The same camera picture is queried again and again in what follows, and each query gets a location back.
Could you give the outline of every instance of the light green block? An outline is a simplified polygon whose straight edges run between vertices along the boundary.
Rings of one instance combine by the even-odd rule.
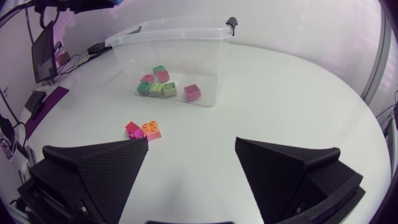
[[[153,70],[154,70],[154,74],[157,75],[157,74],[156,74],[157,72],[164,71],[164,70],[166,70],[166,68],[163,67],[163,66],[161,66],[161,65],[159,65],[159,66],[157,66],[157,67],[154,67]]]
[[[142,82],[137,88],[137,92],[141,95],[147,96],[149,94],[149,89],[152,86],[149,82]]]
[[[164,96],[169,97],[169,96],[175,96],[177,94],[177,89],[175,88],[175,83],[166,83],[163,84],[163,92]]]
[[[149,89],[149,96],[162,97],[163,95],[163,84],[154,83]]]

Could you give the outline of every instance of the cable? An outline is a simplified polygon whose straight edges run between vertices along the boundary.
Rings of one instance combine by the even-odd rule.
[[[45,7],[43,8],[42,12],[40,13],[40,26],[43,29],[45,29],[45,26],[44,26],[44,12],[45,12]],[[57,11],[57,16],[55,17],[55,20],[53,21],[53,25],[57,22],[59,16],[60,16],[60,11]]]
[[[36,162],[35,162],[35,159],[34,159],[34,155],[33,155],[33,150],[30,147],[29,147],[29,149],[30,149],[30,154],[32,155],[33,165],[36,165]]]
[[[60,16],[60,11],[57,10],[57,16],[55,17],[53,24],[55,24],[57,22],[59,16]]]
[[[69,58],[69,60],[68,60],[64,65],[62,65],[62,67],[59,67],[59,68],[61,68],[61,70],[57,71],[57,73],[59,74],[59,73],[63,70],[63,68],[65,68],[65,66],[66,66],[66,65],[72,60],[72,58],[75,57],[75,56],[79,56],[79,58],[81,57],[80,54],[75,54],[75,55],[73,55],[72,57]]]
[[[379,113],[379,115],[376,116],[376,118],[380,117],[380,115],[382,115],[384,112],[386,112],[388,109],[392,108],[393,106],[397,105],[397,103],[389,106],[387,109],[385,109],[384,111],[382,111],[381,113]]]
[[[8,102],[7,102],[7,100],[6,100],[6,97],[3,95],[1,89],[0,89],[0,95],[1,95],[1,98],[2,98],[2,100],[4,101],[4,103],[6,104],[8,111],[10,111],[10,114],[12,115],[12,117],[14,118],[14,120],[18,123],[19,120],[18,120],[17,116],[15,116],[14,112],[12,112],[11,107],[10,107],[10,105],[8,105]]]
[[[19,179],[21,180],[21,183],[24,184],[24,182],[22,181],[21,171],[20,170],[18,170],[18,174],[19,174]]]
[[[77,62],[75,62],[75,63],[77,63],[77,65],[81,65],[81,64],[79,64],[79,62],[80,62],[80,60],[81,60],[84,56],[86,56],[85,53],[87,53],[87,56],[88,56],[88,52],[82,53],[81,57],[77,60]]]
[[[18,121],[18,123],[13,128],[16,128],[20,124],[23,125],[23,127],[25,128],[25,140],[24,140],[24,144],[22,145],[22,148],[24,149],[24,151],[26,151],[26,149],[25,149],[25,143],[26,143],[26,126],[25,126],[25,124]]]
[[[32,42],[32,45],[33,45],[34,41],[33,41],[33,36],[32,36],[32,30],[30,29],[30,22],[29,22],[29,15],[27,13],[27,8],[25,8],[25,15],[26,15],[27,30],[29,31],[30,41]]]
[[[44,25],[44,11],[45,11],[45,7],[43,8],[42,12],[40,13],[40,26],[41,28],[45,29],[45,25]]]

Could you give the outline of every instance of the pink block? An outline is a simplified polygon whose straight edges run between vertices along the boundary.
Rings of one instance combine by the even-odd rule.
[[[155,82],[155,76],[152,75],[152,74],[144,75],[144,77],[141,78],[141,82],[154,83]]]
[[[160,71],[156,73],[157,79],[160,83],[165,83],[170,80],[170,75],[167,71]]]
[[[143,138],[143,137],[144,137],[144,133],[142,132],[141,128],[138,129],[138,130],[134,133],[134,137],[135,137],[135,138]]]
[[[200,97],[200,89],[196,84],[185,87],[184,92],[188,101],[193,101]]]
[[[141,128],[133,122],[130,122],[128,125],[126,125],[126,133],[129,135],[130,138],[144,137],[144,133],[142,132]]]

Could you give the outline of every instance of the white wall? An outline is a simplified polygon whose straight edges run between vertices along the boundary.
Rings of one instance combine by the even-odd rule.
[[[138,23],[191,15],[235,16],[239,25],[232,43],[307,59],[359,95],[373,66],[381,23],[377,0],[124,0],[113,9],[63,13],[55,38],[79,54]]]
[[[36,39],[42,31],[39,26],[39,15],[30,8],[29,16],[32,35]],[[34,79],[31,47],[25,11],[21,11],[0,29],[0,88],[4,90],[8,87],[7,101],[17,117],[31,91],[38,87]],[[2,99],[0,99],[0,114],[12,124],[16,124]],[[10,162],[4,153],[0,152],[0,197],[4,203],[9,203],[19,196],[17,188],[21,185],[21,180],[18,170],[23,164],[20,161],[22,160]]]

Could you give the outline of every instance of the white table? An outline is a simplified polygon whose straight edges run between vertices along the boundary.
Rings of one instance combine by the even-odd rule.
[[[108,52],[62,81],[70,92],[27,143],[41,160],[44,145],[120,141],[127,139],[128,122],[156,120],[163,137],[149,143],[120,223],[263,223],[234,151],[235,137],[338,147],[340,161],[364,176],[366,191],[344,223],[368,223],[387,192],[391,168],[381,129],[360,97],[332,73],[297,57],[239,45],[230,45],[228,57],[218,103],[205,108],[135,96]],[[28,117],[24,111],[21,120]]]

